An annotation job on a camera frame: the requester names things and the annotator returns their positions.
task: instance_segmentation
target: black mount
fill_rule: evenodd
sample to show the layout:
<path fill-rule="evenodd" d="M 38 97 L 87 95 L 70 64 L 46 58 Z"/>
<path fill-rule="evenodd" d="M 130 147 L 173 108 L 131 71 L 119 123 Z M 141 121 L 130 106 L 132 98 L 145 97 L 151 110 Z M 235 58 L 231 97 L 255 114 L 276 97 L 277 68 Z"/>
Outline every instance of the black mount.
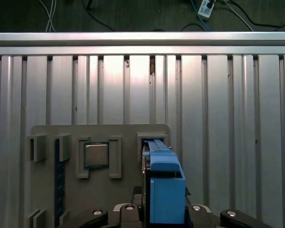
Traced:
<path fill-rule="evenodd" d="M 142 209 L 135 204 L 123 205 L 119 219 L 108 222 L 108 213 L 103 209 L 91 209 L 71 218 L 60 228 L 143 228 Z M 238 210 L 224 210 L 220 218 L 207 207 L 190 205 L 186 207 L 186 223 L 183 225 L 149 224 L 146 228 L 271 228 L 261 221 Z"/>

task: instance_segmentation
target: gray bracket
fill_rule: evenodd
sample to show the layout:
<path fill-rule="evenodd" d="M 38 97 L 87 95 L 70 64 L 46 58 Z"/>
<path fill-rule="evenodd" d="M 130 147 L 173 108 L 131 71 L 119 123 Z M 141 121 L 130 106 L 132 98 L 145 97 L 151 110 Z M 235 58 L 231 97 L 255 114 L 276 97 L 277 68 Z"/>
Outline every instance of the gray bracket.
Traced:
<path fill-rule="evenodd" d="M 33 217 L 33 228 L 45 228 L 47 224 L 46 210 L 40 211 Z"/>
<path fill-rule="evenodd" d="M 168 135 L 164 132 L 155 132 L 155 133 L 147 133 L 147 132 L 139 132 L 137 133 L 137 161 L 141 162 L 143 158 L 142 154 L 142 142 L 146 139 L 162 139 L 163 142 L 168 145 L 169 138 Z"/>
<path fill-rule="evenodd" d="M 109 139 L 110 178 L 122 177 L 122 137 L 112 136 Z"/>
<path fill-rule="evenodd" d="M 45 134 L 27 137 L 27 161 L 39 162 L 46 159 L 47 136 Z"/>
<path fill-rule="evenodd" d="M 63 162 L 71 158 L 71 135 L 62 134 L 55 136 L 59 140 L 59 161 Z"/>
<path fill-rule="evenodd" d="M 35 161 L 30 164 L 30 210 L 34 213 L 27 217 L 27 228 L 54 228 L 56 140 L 59 161 L 64 164 L 65 212 L 59 217 L 63 224 L 92 205 L 113 209 L 128 202 L 129 192 L 143 181 L 142 164 L 137 162 L 142 140 L 161 138 L 169 145 L 169 135 L 165 124 L 33 127 L 27 158 Z"/>
<path fill-rule="evenodd" d="M 89 136 L 82 136 L 76 139 L 76 176 L 77 178 L 89 178 L 89 170 L 85 170 L 84 148 L 85 143 L 90 139 Z"/>
<path fill-rule="evenodd" d="M 71 212 L 70 212 L 70 210 L 66 210 L 63 214 L 62 214 L 62 216 L 60 216 L 60 218 L 59 218 L 59 225 L 61 226 L 62 224 L 64 224 L 64 223 L 66 223 L 68 220 L 69 220 L 69 218 L 70 218 L 70 215 L 71 214 Z"/>

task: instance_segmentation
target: blue plastic part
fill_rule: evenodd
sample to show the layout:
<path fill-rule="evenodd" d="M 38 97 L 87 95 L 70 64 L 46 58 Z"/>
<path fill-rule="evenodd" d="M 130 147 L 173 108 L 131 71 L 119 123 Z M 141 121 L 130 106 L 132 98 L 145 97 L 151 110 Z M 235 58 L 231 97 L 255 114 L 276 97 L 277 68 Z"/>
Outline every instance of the blue plastic part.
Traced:
<path fill-rule="evenodd" d="M 151 178 L 150 223 L 183 224 L 186 178 L 177 155 L 161 140 L 148 140 L 147 143 L 151 172 L 179 173 L 177 178 Z"/>
<path fill-rule="evenodd" d="M 142 155 L 145 156 L 145 157 L 149 157 L 150 156 L 150 152 L 143 152 Z"/>

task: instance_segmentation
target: gray plastic board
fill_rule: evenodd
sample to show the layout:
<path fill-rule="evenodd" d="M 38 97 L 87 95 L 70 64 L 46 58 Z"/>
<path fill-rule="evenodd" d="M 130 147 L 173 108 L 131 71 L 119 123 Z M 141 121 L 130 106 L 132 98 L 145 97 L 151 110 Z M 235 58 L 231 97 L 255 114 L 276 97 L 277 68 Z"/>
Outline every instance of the gray plastic board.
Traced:
<path fill-rule="evenodd" d="M 130 202 L 133 187 L 141 186 L 143 181 L 138 152 L 141 140 L 162 138 L 169 145 L 169 136 L 170 129 L 165 124 L 34 126 L 27 139 L 27 159 L 31 162 L 31 216 L 38 215 L 33 213 L 36 210 L 45 210 L 46 216 L 43 213 L 42 218 L 46 221 L 40 224 L 54 227 L 55 140 L 60 140 L 59 159 L 65 164 L 64 211 L 69 212 L 60 220 L 65 221 L 90 208 L 104 208 L 111 213 L 116 204 Z M 85 168 L 86 142 L 108 145 L 107 155 L 95 156 L 102 163 L 107 159 L 106 167 Z M 96 152 L 103 151 L 105 146 Z M 32 219 L 27 218 L 28 228 L 33 228 L 29 222 Z"/>

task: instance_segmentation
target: white cable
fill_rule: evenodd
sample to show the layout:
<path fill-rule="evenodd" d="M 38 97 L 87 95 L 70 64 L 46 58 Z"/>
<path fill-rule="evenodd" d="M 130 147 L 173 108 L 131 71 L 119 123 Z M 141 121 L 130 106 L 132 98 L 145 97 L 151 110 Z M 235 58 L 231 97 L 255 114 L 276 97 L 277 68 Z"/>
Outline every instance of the white cable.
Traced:
<path fill-rule="evenodd" d="M 53 18 L 54 18 L 54 14 L 55 14 L 55 11 L 56 11 L 56 5 L 57 5 L 57 0 L 55 0 L 55 5 L 54 5 L 54 10 L 53 10 L 53 13 L 52 13 L 52 21 L 53 21 Z"/>
<path fill-rule="evenodd" d="M 245 23 L 245 25 L 247 25 L 247 27 L 250 29 L 250 31 L 254 32 L 254 30 L 251 28 L 251 26 L 247 23 L 247 21 L 245 21 L 229 4 L 226 0 L 223 0 L 226 5 L 237 15 L 238 18 L 241 19 L 242 22 Z"/>
<path fill-rule="evenodd" d="M 52 4 L 51 4 L 51 11 L 50 11 L 50 16 L 52 15 L 52 12 L 53 12 L 53 5 L 54 5 L 54 0 L 52 0 Z M 48 23 L 47 23 L 47 28 L 46 28 L 46 32 L 48 32 L 48 26 L 49 26 L 49 20 L 47 21 Z"/>
<path fill-rule="evenodd" d="M 52 22 L 52 19 L 48 13 L 48 10 L 46 8 L 46 6 L 43 4 L 43 2 L 41 0 L 39 0 L 39 2 L 41 3 L 41 5 L 43 6 L 43 8 L 45 9 L 46 13 L 47 13 L 47 16 L 48 16 L 48 19 L 49 19 L 49 22 L 51 23 L 51 26 L 53 28 L 53 31 L 56 32 L 56 30 L 54 29 L 54 26 L 53 26 L 53 22 Z"/>

